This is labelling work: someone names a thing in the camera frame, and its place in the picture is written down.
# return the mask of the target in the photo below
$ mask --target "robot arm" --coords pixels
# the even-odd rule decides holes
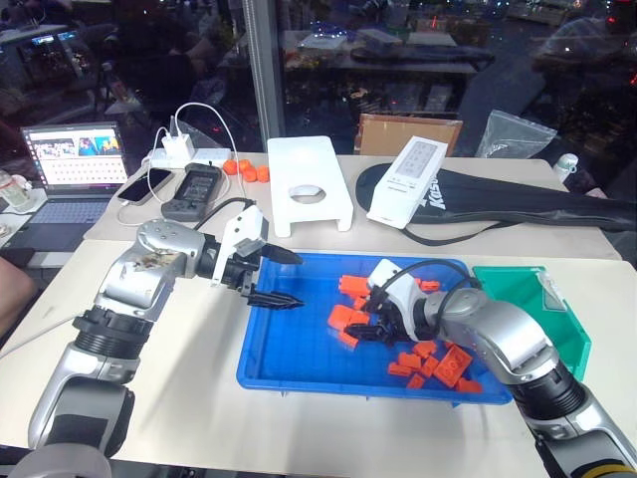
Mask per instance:
[[[433,339],[435,331],[437,339],[475,351],[511,391],[550,476],[602,476],[603,470],[634,476],[637,453],[632,444],[592,392],[566,369],[531,316],[470,288],[452,293],[441,311],[447,293],[425,295],[408,274],[381,293],[379,288],[398,270],[382,260],[368,280],[370,304],[377,308],[389,303],[398,311],[385,330],[414,342]],[[356,329],[370,335],[364,327],[352,325],[347,331],[355,337]]]
[[[159,319],[177,278],[224,284],[248,304],[275,309],[302,305],[287,294],[254,290],[262,256],[299,264],[291,251],[267,244],[268,222],[256,206],[230,221],[221,243],[179,223],[155,219],[110,267],[94,306],[75,318],[79,329],[53,372],[29,424],[29,446],[82,443],[113,456],[123,444],[134,395],[124,385]]]

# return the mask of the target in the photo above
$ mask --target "charger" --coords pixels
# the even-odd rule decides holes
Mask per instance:
[[[177,135],[167,134],[161,139],[161,143],[173,168],[185,167],[195,155],[190,134],[183,132]]]

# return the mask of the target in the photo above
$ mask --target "glass window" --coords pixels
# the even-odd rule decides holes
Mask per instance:
[[[582,191],[637,156],[634,0],[277,0],[277,16],[289,136],[352,153],[361,114],[455,119],[453,155],[474,156],[501,111],[482,150],[513,134],[535,150],[501,154],[575,153]]]
[[[185,102],[213,106],[239,150],[263,150],[240,0],[0,0],[0,167],[34,177],[20,128],[117,120],[132,170]],[[228,135],[180,115],[195,146]]]

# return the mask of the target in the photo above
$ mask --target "black remote control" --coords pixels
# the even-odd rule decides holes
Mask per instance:
[[[175,197],[161,205],[166,219],[179,222],[198,222],[203,219],[208,200],[221,179],[221,169],[205,164],[186,164],[186,177]]]

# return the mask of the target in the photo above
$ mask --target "laptop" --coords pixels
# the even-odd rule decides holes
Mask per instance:
[[[128,179],[115,122],[22,128],[47,201],[3,248],[73,252]]]

